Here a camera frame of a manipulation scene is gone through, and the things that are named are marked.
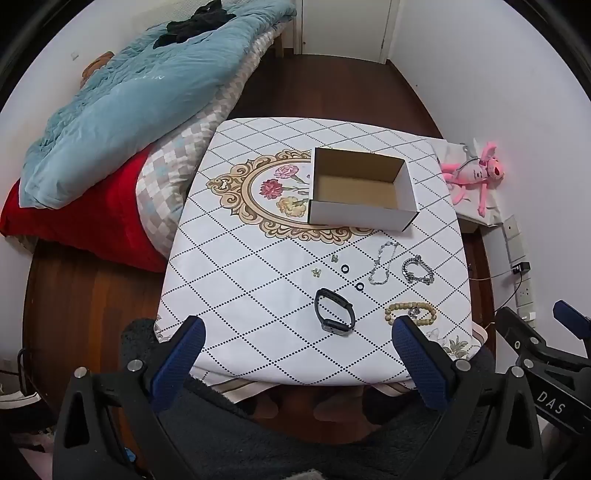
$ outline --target black plug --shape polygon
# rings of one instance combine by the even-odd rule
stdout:
[[[531,267],[529,262],[519,262],[517,265],[513,265],[511,267],[511,272],[513,273],[513,275],[517,275],[518,273],[521,273],[523,275],[524,273],[527,273],[530,270]]]

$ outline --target blue blanket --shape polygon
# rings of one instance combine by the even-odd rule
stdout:
[[[61,208],[177,127],[236,73],[254,38],[296,14],[290,0],[228,8],[236,18],[181,44],[153,49],[150,28],[92,74],[27,150],[21,207]]]

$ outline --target open box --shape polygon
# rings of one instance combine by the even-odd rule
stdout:
[[[402,232],[418,215],[401,158],[315,148],[311,170],[308,223]]]

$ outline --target white tablecloth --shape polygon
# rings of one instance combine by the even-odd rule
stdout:
[[[406,159],[421,208],[413,224],[402,233],[306,224],[310,149],[319,146]],[[401,244],[392,274],[372,285],[374,259],[392,240]],[[391,254],[386,247],[382,263]],[[432,285],[404,280],[402,262],[415,254],[435,270]],[[385,271],[374,277],[383,280]],[[363,291],[355,288],[359,282]],[[358,322],[351,335],[321,328],[313,299],[322,287],[353,304]],[[203,319],[207,341],[195,377],[225,385],[220,391],[252,382],[260,382],[258,391],[279,383],[406,390],[408,372],[384,320],[384,307],[398,301],[435,305],[437,320],[421,329],[452,358],[478,351],[485,333],[473,335],[456,212],[427,141],[324,119],[242,118],[217,129],[184,207],[155,324],[163,341],[188,315]],[[325,316],[348,318],[334,304],[322,305]]]

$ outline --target door frame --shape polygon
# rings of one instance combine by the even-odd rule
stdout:
[[[303,41],[303,14],[304,14],[304,0],[294,0],[297,16],[294,22],[294,54],[299,55],[302,52]],[[382,39],[382,47],[379,52],[379,63],[386,63],[388,54],[390,52],[390,45],[394,37],[394,27],[400,12],[400,3],[404,0],[390,0],[390,8],[388,10],[388,20],[386,21],[386,30]]]

